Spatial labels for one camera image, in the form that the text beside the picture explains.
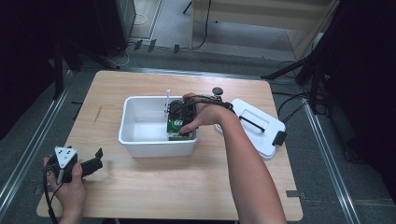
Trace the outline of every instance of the metal rod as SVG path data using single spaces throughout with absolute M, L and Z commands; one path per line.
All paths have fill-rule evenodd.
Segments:
M 253 125 L 254 127 L 256 127 L 256 128 L 258 128 L 258 129 L 260 129 L 260 131 L 262 131 L 262 133 L 265 132 L 265 129 L 264 129 L 264 128 L 262 128 L 262 127 L 260 127 L 259 125 L 255 124 L 253 121 L 251 121 L 251 120 L 249 120 L 249 119 L 247 119 L 247 118 L 244 118 L 244 117 L 242 117 L 242 116 L 239 116 L 239 119 L 243 119 L 243 120 L 247 121 L 249 124 Z

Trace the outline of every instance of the wooden table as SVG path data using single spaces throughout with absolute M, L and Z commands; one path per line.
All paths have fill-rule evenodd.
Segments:
M 299 60 L 318 33 L 326 31 L 338 1 L 212 0 L 209 19 L 287 29 L 291 47 Z M 208 0 L 192 1 L 190 47 L 194 21 L 206 20 L 208 3 Z
M 188 157 L 133 158 L 118 140 L 129 96 L 166 95 L 168 89 L 179 96 L 210 94 L 216 86 L 224 89 L 224 101 L 240 98 L 276 116 L 270 86 L 262 80 L 98 72 L 65 144 L 78 149 L 81 162 L 93 158 L 99 147 L 104 151 L 104 167 L 86 177 L 84 217 L 237 220 L 225 146 L 214 126 L 200 127 L 200 139 Z M 286 190 L 296 190 L 286 147 L 266 164 L 287 220 L 300 220 L 299 198 L 286 196 Z M 60 215 L 57 200 L 53 206 Z M 37 213 L 47 217 L 47 210 L 43 197 Z

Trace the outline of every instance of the white lid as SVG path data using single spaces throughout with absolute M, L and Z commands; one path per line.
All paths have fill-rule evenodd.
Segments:
M 277 145 L 273 145 L 273 142 L 278 132 L 285 132 L 285 124 L 240 99 L 232 100 L 231 104 L 233 104 L 233 111 L 240 118 L 242 127 L 253 146 L 265 160 L 270 160 L 274 156 L 277 147 Z M 255 127 L 246 119 L 260 126 L 265 131 L 262 132 L 260 128 Z M 222 133 L 218 124 L 215 127 Z

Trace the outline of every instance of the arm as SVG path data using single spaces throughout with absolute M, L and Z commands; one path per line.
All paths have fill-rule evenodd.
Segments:
M 47 164 L 48 160 L 49 158 L 44 158 L 44 165 Z M 70 183 L 64 183 L 55 194 L 55 197 L 61 202 L 64 210 L 62 219 L 59 222 L 60 224 L 78 224 L 82 220 L 86 192 L 81 176 L 81 164 L 76 163 L 72 170 L 72 181 Z M 59 188 L 53 172 L 49 173 L 47 181 L 53 190 Z
M 274 181 L 238 117 L 219 105 L 197 105 L 187 133 L 200 125 L 219 124 L 224 135 L 233 200 L 241 223 L 286 223 Z

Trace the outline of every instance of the white plastic box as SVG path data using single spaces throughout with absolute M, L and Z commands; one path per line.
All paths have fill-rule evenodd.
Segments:
M 262 132 L 257 127 L 241 119 L 242 127 L 253 146 L 264 160 L 271 160 L 278 147 L 274 144 L 274 140 L 279 132 L 286 131 L 285 124 L 243 100 L 234 99 L 231 101 L 231 104 L 233 104 L 233 111 L 235 111 L 238 117 L 242 116 L 259 127 L 264 128 L 265 131 Z M 215 125 L 215 128 L 222 133 L 222 129 L 218 124 Z
M 182 100 L 171 96 L 169 103 Z M 199 137 L 196 129 L 192 140 L 168 141 L 166 96 L 132 96 L 125 100 L 119 141 L 133 157 L 171 157 L 191 155 Z

